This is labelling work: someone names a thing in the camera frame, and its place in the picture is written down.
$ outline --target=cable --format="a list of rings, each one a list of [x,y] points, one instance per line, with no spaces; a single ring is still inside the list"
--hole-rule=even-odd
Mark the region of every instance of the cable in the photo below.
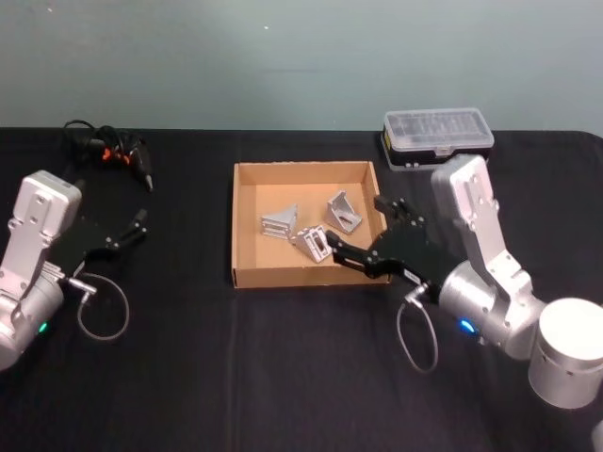
[[[98,278],[101,281],[111,284],[122,295],[123,308],[125,310],[125,319],[123,320],[123,326],[115,334],[111,334],[109,336],[99,336],[98,334],[94,334],[92,331],[90,331],[88,328],[86,328],[86,326],[84,325],[84,322],[82,321],[82,313],[84,312],[84,306],[86,305],[86,302],[80,303],[79,308],[77,308],[77,325],[79,326],[80,330],[82,332],[84,332],[84,334],[86,334],[89,338],[94,339],[96,341],[102,341],[102,342],[114,341],[115,339],[117,339],[118,337],[120,337],[122,334],[125,333],[125,331],[128,328],[128,324],[130,323],[130,303],[128,303],[127,296],[124,294],[122,289],[109,278],[106,278],[101,275],[97,275],[96,273],[88,273],[88,272],[79,273],[79,276],[80,277]]]
[[[429,374],[430,372],[432,372],[433,369],[435,369],[435,367],[437,366],[438,359],[439,359],[437,336],[435,335],[435,329],[433,328],[432,319],[430,318],[430,315],[428,314],[428,312],[425,310],[423,303],[421,303],[420,301],[418,301],[416,299],[416,296],[423,294],[425,292],[425,290],[426,290],[426,287],[424,285],[420,285],[413,292],[408,294],[402,300],[402,303],[399,305],[399,308],[398,308],[398,313],[396,314],[396,329],[398,330],[399,343],[402,345],[402,348],[404,349],[404,353],[406,353],[406,357],[408,358],[408,361],[410,362],[411,366],[414,368],[414,370],[416,370],[417,372],[419,372],[421,374]],[[425,323],[427,323],[427,326],[429,327],[429,330],[430,330],[430,334],[432,336],[433,361],[432,361],[432,365],[430,365],[427,368],[421,367],[416,363],[416,361],[413,359],[413,356],[411,355],[410,350],[406,346],[406,341],[404,341],[404,337],[402,336],[402,328],[400,326],[400,320],[402,317],[402,312],[404,311],[404,309],[406,308],[406,306],[408,304],[415,306],[423,314],[423,316],[425,317]]]

